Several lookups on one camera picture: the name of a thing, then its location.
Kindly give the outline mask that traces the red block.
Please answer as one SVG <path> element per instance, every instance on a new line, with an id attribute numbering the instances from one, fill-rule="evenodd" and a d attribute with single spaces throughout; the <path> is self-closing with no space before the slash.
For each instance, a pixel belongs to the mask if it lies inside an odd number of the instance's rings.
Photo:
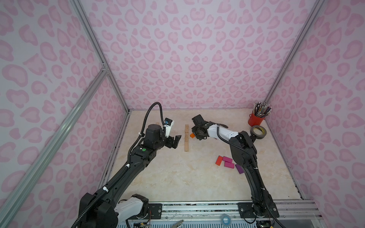
<path id="1" fill-rule="evenodd" d="M 223 161 L 223 157 L 222 156 L 218 156 L 215 164 L 218 165 L 218 166 L 220 166 L 221 163 L 222 163 L 222 161 Z"/>

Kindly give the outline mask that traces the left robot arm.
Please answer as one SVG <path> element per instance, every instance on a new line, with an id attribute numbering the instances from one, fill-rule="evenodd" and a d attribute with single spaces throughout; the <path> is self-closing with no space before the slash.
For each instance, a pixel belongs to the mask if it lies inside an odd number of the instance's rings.
<path id="1" fill-rule="evenodd" d="M 145 133 L 139 134 L 122 168 L 94 194 L 87 193 L 82 197 L 73 228 L 115 228 L 122 220 L 147 213 L 148 200 L 140 195 L 122 204 L 118 201 L 137 175 L 156 157 L 158 150 L 177 148 L 181 135 L 167 136 L 166 130 L 166 126 L 151 124 Z"/>

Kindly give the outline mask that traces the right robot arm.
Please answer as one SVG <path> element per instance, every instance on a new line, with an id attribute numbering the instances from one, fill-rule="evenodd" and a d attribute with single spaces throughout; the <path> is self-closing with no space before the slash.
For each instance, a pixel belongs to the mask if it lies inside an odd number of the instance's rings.
<path id="1" fill-rule="evenodd" d="M 260 125 L 255 125 L 246 131 L 235 132 L 228 126 L 220 123 L 208 122 L 201 115 L 192 118 L 194 127 L 192 133 L 198 140 L 208 137 L 221 140 L 230 146 L 232 159 L 239 165 L 246 176 L 252 199 L 252 213 L 259 218 L 278 218 L 279 212 L 272 196 L 264 185 L 257 163 L 257 149 L 254 145 L 256 140 L 263 139 L 267 131 Z"/>

